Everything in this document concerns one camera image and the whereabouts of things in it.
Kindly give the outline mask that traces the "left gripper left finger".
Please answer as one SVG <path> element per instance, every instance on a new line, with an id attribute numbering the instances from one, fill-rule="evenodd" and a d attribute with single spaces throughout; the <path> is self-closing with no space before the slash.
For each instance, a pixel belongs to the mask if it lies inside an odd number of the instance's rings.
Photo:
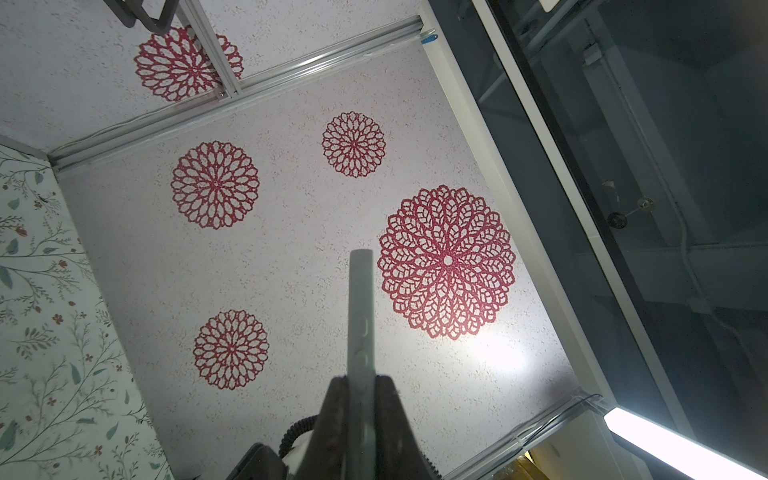
<path id="1" fill-rule="evenodd" d="M 327 389 L 295 479 L 339 480 L 343 478 L 348 402 L 347 377 L 334 377 Z"/>

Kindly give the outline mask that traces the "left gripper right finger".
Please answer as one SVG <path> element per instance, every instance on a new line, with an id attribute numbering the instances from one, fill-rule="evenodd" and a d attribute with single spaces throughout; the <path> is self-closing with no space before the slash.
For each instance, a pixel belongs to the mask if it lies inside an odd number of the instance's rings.
<path id="1" fill-rule="evenodd" d="M 394 381 L 378 375 L 375 382 L 376 478 L 437 479 L 434 464 L 421 451 Z"/>

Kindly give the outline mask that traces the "phone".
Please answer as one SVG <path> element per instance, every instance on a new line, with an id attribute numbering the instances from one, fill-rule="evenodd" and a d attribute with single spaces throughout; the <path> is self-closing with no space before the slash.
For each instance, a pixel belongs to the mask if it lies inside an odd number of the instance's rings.
<path id="1" fill-rule="evenodd" d="M 350 253 L 347 378 L 349 400 L 345 477 L 376 476 L 374 260 L 370 249 Z"/>

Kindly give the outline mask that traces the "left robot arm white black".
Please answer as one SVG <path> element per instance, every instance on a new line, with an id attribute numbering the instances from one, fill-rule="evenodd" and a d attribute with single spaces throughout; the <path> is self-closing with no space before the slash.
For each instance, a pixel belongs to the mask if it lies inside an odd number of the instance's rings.
<path id="1" fill-rule="evenodd" d="M 435 465 L 422 453 L 391 377 L 378 375 L 373 397 L 375 447 L 368 473 L 353 472 L 353 453 L 363 446 L 353 440 L 348 379 L 331 380 L 317 415 L 294 424 L 285 440 L 309 432 L 298 469 L 288 465 L 284 450 L 256 443 L 228 475 L 230 479 L 439 479 Z"/>

